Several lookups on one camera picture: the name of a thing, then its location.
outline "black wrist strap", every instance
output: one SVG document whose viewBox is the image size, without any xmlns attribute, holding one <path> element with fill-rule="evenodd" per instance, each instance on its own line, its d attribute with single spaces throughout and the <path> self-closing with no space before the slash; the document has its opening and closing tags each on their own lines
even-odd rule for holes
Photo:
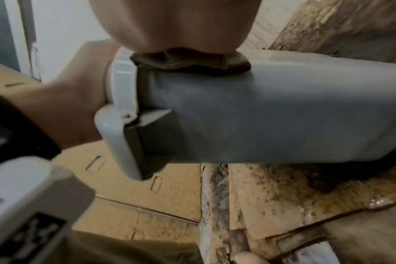
<svg viewBox="0 0 396 264">
<path fill-rule="evenodd" d="M 0 96 L 0 163 L 22 156 L 51 160 L 60 152 L 53 140 Z"/>
</svg>

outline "fabric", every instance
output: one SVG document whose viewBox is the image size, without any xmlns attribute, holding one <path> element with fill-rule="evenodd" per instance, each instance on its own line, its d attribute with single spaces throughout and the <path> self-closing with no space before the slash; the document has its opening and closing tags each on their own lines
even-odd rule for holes
<svg viewBox="0 0 396 264">
<path fill-rule="evenodd" d="M 238 51 L 223 55 L 178 48 L 159 53 L 134 53 L 130 59 L 140 69 L 209 76 L 240 74 L 252 67 L 246 56 Z"/>
<path fill-rule="evenodd" d="M 45 264 L 203 264 L 195 243 L 122 241 L 72 231 Z"/>
</svg>

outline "forearm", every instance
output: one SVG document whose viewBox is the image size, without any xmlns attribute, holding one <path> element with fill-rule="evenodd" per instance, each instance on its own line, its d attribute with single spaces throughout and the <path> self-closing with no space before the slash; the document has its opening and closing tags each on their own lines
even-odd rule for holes
<svg viewBox="0 0 396 264">
<path fill-rule="evenodd" d="M 6 98 L 62 150 L 100 140 L 95 110 L 65 84 L 51 83 Z"/>
</svg>

